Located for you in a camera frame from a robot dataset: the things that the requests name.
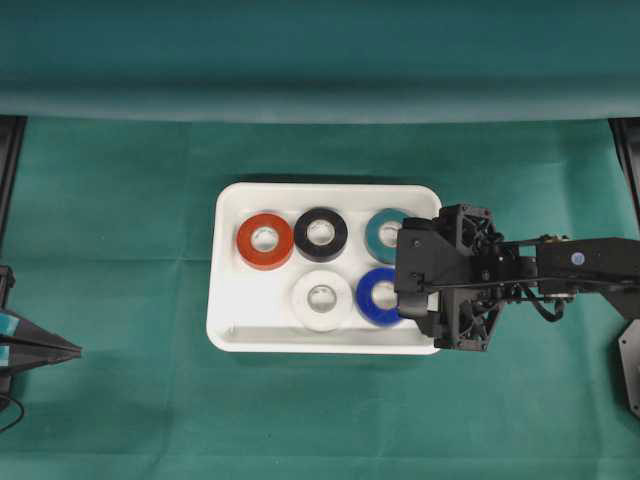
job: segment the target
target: tape roll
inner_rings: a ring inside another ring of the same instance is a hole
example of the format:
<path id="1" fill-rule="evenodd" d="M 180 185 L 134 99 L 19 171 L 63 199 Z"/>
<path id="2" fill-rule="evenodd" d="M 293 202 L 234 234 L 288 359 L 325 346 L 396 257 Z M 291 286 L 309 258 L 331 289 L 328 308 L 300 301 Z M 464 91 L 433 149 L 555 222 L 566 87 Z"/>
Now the tape roll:
<path id="1" fill-rule="evenodd" d="M 293 237 L 300 254 L 313 262 L 329 262 L 347 243 L 347 224 L 327 208 L 313 208 L 296 222 Z"/>
<path id="2" fill-rule="evenodd" d="M 392 268 L 376 268 L 366 273 L 356 288 L 356 303 L 360 312 L 379 327 L 390 327 L 402 320 L 398 316 L 397 299 L 393 291 L 395 276 Z"/>
<path id="3" fill-rule="evenodd" d="M 364 238 L 367 250 L 373 258 L 389 265 L 396 263 L 398 230 L 407 217 L 406 213 L 395 208 L 385 208 L 371 217 Z"/>
<path id="4" fill-rule="evenodd" d="M 328 270 L 314 270 L 298 279 L 291 293 L 293 312 L 310 330 L 335 330 L 353 309 L 347 281 Z"/>
<path id="5" fill-rule="evenodd" d="M 236 245 L 242 259 L 253 268 L 273 270 L 291 256 L 293 232 L 283 218 L 272 213 L 261 213 L 240 226 Z"/>

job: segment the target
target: green cloth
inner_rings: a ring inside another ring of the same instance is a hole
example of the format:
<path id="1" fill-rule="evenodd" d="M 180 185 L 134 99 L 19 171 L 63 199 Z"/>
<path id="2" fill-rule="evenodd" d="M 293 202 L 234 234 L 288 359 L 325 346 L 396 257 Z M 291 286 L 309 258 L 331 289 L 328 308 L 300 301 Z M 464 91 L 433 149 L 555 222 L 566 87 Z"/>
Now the green cloth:
<path id="1" fill-rule="evenodd" d="M 640 115 L 640 2 L 6 0 L 0 112 L 260 122 Z"/>
<path id="2" fill-rule="evenodd" d="M 511 239 L 637 235 L 604 121 L 30 119 L 3 248 L 10 307 L 85 350 L 18 378 L 27 416 L 0 436 L 3 479 L 638 478 L 625 324 L 596 295 L 553 325 L 508 307 L 485 354 L 217 350 L 214 201 L 260 179 L 423 184 L 491 208 Z"/>

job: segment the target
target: blue label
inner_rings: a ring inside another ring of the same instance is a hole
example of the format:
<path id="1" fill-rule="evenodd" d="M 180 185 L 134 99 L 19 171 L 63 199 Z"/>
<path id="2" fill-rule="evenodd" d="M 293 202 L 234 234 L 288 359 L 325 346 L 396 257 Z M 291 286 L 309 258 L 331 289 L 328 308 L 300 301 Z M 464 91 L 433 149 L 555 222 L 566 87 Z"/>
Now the blue label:
<path id="1" fill-rule="evenodd" d="M 9 366 L 9 347 L 2 346 L 0 347 L 0 367 L 8 367 Z"/>
<path id="2" fill-rule="evenodd" d="M 0 335 L 6 335 L 8 337 L 13 336 L 16 332 L 16 328 L 20 319 L 9 315 L 8 313 L 0 313 Z"/>

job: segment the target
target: white tray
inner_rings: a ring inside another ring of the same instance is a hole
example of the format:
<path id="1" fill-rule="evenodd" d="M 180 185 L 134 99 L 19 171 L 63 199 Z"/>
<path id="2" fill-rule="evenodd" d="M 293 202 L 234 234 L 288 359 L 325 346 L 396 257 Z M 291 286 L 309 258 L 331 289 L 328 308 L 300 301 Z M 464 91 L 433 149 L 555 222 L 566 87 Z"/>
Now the white tray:
<path id="1" fill-rule="evenodd" d="M 429 355 L 437 349 L 413 320 L 391 328 L 367 322 L 354 305 L 337 330 L 318 333 L 304 328 L 291 308 L 291 289 L 303 274 L 332 270 L 355 287 L 362 275 L 383 266 L 364 244 L 367 222 L 383 208 L 433 218 L 440 199 L 430 189 L 406 185 L 322 185 L 235 183 L 218 196 L 215 212 L 207 334 L 218 348 L 234 352 L 375 353 Z M 349 237 L 342 254 L 328 263 L 303 258 L 294 246 L 282 267 L 259 271 L 246 265 L 235 245 L 242 222 L 260 212 L 282 216 L 291 227 L 313 207 L 336 210 Z M 437 308 L 437 297 L 429 299 Z"/>

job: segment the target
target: cable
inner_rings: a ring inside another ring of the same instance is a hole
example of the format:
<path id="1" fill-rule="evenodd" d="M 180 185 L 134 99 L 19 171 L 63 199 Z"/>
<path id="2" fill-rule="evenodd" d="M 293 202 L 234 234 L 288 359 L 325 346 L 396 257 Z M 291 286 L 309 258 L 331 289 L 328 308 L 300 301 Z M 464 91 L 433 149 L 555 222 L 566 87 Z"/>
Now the cable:
<path id="1" fill-rule="evenodd" d="M 549 310 L 544 308 L 542 304 L 536 299 L 536 296 L 533 294 L 529 287 L 527 287 L 526 285 L 521 285 L 521 287 L 533 307 L 547 322 L 557 322 L 562 318 L 562 316 L 564 315 L 564 300 L 556 300 L 554 307 L 555 312 L 551 313 Z"/>
<path id="2" fill-rule="evenodd" d="M 13 398 L 13 397 L 11 397 L 9 395 L 5 395 L 4 393 L 0 393 L 0 398 L 4 398 L 9 403 L 15 403 L 17 405 L 17 407 L 20 409 L 20 414 L 18 415 L 18 417 L 15 420 L 13 420 L 11 423 L 8 423 L 4 427 L 0 427 L 0 433 L 4 433 L 7 430 L 9 430 L 10 428 L 15 427 L 18 423 L 20 423 L 20 420 L 22 420 L 24 418 L 24 405 L 22 405 L 22 403 L 20 403 L 15 398 Z"/>

